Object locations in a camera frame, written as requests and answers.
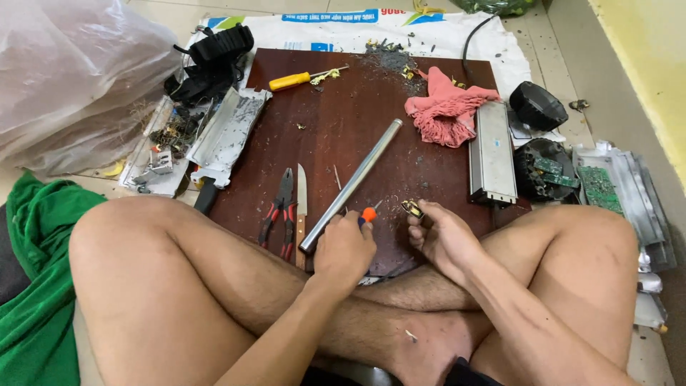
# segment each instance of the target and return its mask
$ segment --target pink cloth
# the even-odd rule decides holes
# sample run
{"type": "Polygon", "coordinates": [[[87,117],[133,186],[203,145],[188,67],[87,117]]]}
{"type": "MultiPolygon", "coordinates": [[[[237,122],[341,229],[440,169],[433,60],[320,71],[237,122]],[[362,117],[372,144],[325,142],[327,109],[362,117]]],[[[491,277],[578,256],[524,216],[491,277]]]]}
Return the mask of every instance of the pink cloth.
{"type": "Polygon", "coordinates": [[[496,90],[472,86],[464,90],[438,67],[431,67],[428,78],[429,96],[411,97],[405,102],[405,112],[414,118],[424,142],[436,142],[457,148],[462,142],[476,137],[474,114],[477,107],[489,100],[500,100],[496,90]]]}

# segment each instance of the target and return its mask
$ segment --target person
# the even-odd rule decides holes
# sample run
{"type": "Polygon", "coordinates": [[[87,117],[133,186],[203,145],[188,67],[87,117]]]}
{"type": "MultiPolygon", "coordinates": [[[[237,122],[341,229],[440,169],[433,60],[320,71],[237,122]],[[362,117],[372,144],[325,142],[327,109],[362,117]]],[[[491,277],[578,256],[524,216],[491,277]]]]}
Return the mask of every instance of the person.
{"type": "Polygon", "coordinates": [[[317,354],[405,386],[635,384],[638,248],[621,216],[546,207],[479,241],[439,204],[419,207],[433,224],[410,217],[410,243],[432,264],[365,287],[376,246],[354,211],[331,220],[308,276],[178,201],[94,207],[69,257],[100,375],[299,385],[317,354]]]}

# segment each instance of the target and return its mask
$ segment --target forearm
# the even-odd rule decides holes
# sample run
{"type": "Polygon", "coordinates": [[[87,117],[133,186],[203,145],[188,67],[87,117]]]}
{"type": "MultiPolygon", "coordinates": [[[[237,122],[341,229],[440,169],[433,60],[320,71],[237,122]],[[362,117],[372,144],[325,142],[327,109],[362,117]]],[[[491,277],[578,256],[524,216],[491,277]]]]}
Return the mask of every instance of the forearm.
{"type": "Polygon", "coordinates": [[[635,385],[490,256],[464,272],[511,358],[535,385],[635,385]]]}
{"type": "Polygon", "coordinates": [[[312,276],[288,310],[216,385],[299,385],[328,320],[344,298],[312,276]]]}

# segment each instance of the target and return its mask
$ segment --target silver metal pipe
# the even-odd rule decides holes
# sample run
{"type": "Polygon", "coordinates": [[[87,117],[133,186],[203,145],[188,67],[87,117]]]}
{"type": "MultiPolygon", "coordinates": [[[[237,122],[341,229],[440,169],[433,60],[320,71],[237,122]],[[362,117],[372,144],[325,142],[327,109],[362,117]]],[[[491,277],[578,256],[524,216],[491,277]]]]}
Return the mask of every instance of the silver metal pipe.
{"type": "Polygon", "coordinates": [[[379,159],[383,151],[386,149],[388,144],[391,142],[393,137],[395,137],[395,135],[398,133],[398,130],[402,125],[403,121],[397,118],[393,120],[390,126],[386,129],[386,132],[381,136],[381,139],[379,139],[377,144],[374,146],[372,151],[369,152],[367,157],[359,165],[359,167],[355,171],[355,174],[353,174],[353,176],[350,178],[350,181],[348,181],[348,183],[345,184],[343,190],[341,190],[338,194],[338,197],[336,197],[336,199],[333,200],[331,206],[329,206],[327,211],[324,212],[319,221],[314,225],[312,231],[309,232],[309,234],[305,237],[303,242],[300,243],[298,248],[300,248],[301,251],[307,254],[312,254],[314,252],[317,246],[317,239],[319,239],[319,236],[324,232],[324,228],[327,226],[327,224],[329,224],[331,218],[333,218],[333,216],[336,213],[340,212],[341,208],[343,207],[343,205],[345,205],[345,202],[348,200],[348,198],[350,198],[350,196],[353,195],[359,183],[361,183],[362,180],[364,180],[364,177],[367,176],[369,170],[372,169],[372,167],[377,162],[377,160],[379,159]]]}

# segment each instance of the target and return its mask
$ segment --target plastic bag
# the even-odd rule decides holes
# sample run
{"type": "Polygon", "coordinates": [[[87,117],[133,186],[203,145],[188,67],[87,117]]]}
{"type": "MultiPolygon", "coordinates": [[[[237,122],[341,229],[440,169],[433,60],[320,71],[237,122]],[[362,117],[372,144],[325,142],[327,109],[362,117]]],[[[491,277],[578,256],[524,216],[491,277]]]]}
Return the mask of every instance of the plastic bag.
{"type": "Polygon", "coordinates": [[[0,9],[0,161],[62,174],[128,154],[180,67],[174,33],[119,0],[0,9]]]}
{"type": "Polygon", "coordinates": [[[505,16],[524,14],[536,0],[451,0],[468,14],[484,11],[505,16]]]}

